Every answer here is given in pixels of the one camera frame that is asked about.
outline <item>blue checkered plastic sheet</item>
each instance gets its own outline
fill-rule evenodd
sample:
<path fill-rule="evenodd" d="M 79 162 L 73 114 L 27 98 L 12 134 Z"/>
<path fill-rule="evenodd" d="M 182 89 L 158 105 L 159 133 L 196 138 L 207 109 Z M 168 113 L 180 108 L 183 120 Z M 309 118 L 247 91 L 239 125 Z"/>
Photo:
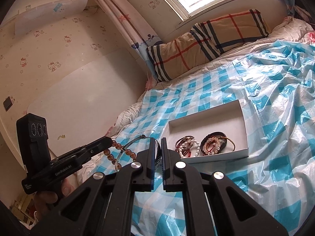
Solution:
<path fill-rule="evenodd" d="M 224 172 L 293 235 L 315 204 L 314 91 L 315 47 L 276 41 L 260 53 L 148 91 L 139 116 L 116 140 L 125 144 L 140 134 L 160 139 L 169 120 L 239 99 L 249 157 L 194 166 Z M 135 152 L 146 148 L 146 140 L 131 146 Z M 130 162 L 122 157 L 122 165 Z M 112 173 L 113 165 L 102 156 L 96 171 Z M 153 192 L 135 195 L 132 232 L 186 235 L 182 193 L 163 191 L 161 171 Z"/>

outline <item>pillow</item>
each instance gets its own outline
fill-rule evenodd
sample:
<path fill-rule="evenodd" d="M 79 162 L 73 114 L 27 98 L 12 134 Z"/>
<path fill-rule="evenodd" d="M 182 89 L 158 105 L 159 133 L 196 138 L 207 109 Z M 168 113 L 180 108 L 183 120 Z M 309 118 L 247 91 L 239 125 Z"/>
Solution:
<path fill-rule="evenodd" d="M 267 37 L 270 29 L 258 10 L 228 14 L 193 26 L 174 41 L 147 48 L 159 82 L 208 63 L 232 48 Z"/>

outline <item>metal pivot bolt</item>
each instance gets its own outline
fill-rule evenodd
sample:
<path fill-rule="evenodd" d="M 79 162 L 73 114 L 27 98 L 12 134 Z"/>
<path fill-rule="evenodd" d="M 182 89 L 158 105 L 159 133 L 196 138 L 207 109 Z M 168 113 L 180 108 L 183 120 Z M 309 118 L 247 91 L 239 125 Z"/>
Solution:
<path fill-rule="evenodd" d="M 176 162 L 175 166 L 176 166 L 177 168 L 179 168 L 179 169 L 183 169 L 183 168 L 186 167 L 186 163 L 183 162 L 183 161 L 178 161 L 178 162 Z"/>
<path fill-rule="evenodd" d="M 141 167 L 141 163 L 138 161 L 135 161 L 135 162 L 131 163 L 131 167 L 134 169 L 138 169 Z"/>
<path fill-rule="evenodd" d="M 93 178 L 98 180 L 98 179 L 102 179 L 104 177 L 104 174 L 101 172 L 96 172 L 93 174 Z"/>
<path fill-rule="evenodd" d="M 222 179 L 224 177 L 224 174 L 220 171 L 217 171 L 213 174 L 213 176 L 216 178 L 216 179 Z"/>

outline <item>beaded bracelet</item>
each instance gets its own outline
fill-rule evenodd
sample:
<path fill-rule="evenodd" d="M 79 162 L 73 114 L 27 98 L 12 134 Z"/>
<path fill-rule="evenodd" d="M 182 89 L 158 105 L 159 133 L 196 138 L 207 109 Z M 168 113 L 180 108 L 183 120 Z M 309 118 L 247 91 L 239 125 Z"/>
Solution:
<path fill-rule="evenodd" d="M 141 140 L 141 139 L 146 139 L 146 138 L 151 138 L 149 136 L 145 136 L 144 134 L 141 134 L 140 136 L 134 138 L 133 140 L 129 141 L 125 146 L 123 146 L 121 149 L 120 149 L 120 153 L 118 154 L 117 158 L 116 158 L 116 162 L 114 164 L 115 166 L 115 172 L 118 172 L 119 168 L 118 168 L 118 164 L 119 164 L 119 160 L 121 158 L 121 156 L 123 155 L 123 153 L 125 152 L 127 155 L 129 155 L 129 149 L 127 149 L 129 146 L 131 146 L 133 143 L 137 142 L 138 140 Z M 160 147 L 160 144 L 159 142 L 154 139 L 155 141 L 155 145 L 156 145 L 156 155 L 155 155 L 155 166 L 157 166 L 161 160 L 161 157 L 162 157 L 162 151 L 161 151 L 161 147 Z"/>
<path fill-rule="evenodd" d="M 203 152 L 203 155 L 220 154 L 226 147 L 227 140 L 233 144 L 233 152 L 235 150 L 235 144 L 231 139 L 226 137 L 223 132 L 214 132 L 207 135 L 201 142 L 201 151 Z"/>
<path fill-rule="evenodd" d="M 195 156 L 197 156 L 200 151 L 200 144 L 195 140 L 194 136 L 185 136 L 177 140 L 175 144 L 175 151 L 179 153 L 181 158 L 189 158 L 192 153 L 190 149 L 193 147 L 194 143 L 197 144 L 197 153 L 195 154 Z"/>
<path fill-rule="evenodd" d="M 125 154 L 130 156 L 130 158 L 133 159 L 133 161 L 135 161 L 135 159 L 137 158 L 137 155 L 134 152 L 132 152 L 130 149 L 126 149 L 126 151 L 125 151 L 124 149 L 122 149 L 122 145 L 120 143 L 117 143 L 115 140 L 113 140 L 113 144 L 111 146 L 116 147 L 117 150 L 121 150 L 121 151 L 125 152 Z M 113 165 L 115 165 L 116 159 L 115 159 L 114 155 L 111 154 L 111 151 L 109 149 L 106 149 L 103 151 L 103 153 L 107 156 L 107 159 L 110 160 Z M 120 163 L 117 164 L 117 169 L 118 170 L 121 169 Z"/>

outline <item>bed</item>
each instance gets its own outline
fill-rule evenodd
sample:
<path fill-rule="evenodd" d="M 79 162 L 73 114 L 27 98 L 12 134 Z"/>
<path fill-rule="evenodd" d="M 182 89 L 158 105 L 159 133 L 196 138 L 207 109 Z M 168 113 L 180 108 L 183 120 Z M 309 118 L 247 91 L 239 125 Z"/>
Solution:
<path fill-rule="evenodd" d="M 313 29 L 287 17 L 268 38 L 232 49 L 172 81 L 153 83 L 120 114 L 108 136 L 121 144 L 140 134 L 160 140 L 167 121 L 239 99 L 249 157 L 194 166 L 208 174 L 224 172 L 293 235 L 315 204 L 314 74 Z M 130 149 L 137 153 L 146 147 L 141 140 Z M 120 163 L 131 161 L 123 155 Z M 78 171 L 79 183 L 97 171 L 114 171 L 104 154 Z M 163 191 L 161 168 L 154 190 L 135 195 L 131 231 L 186 235 L 182 194 Z"/>

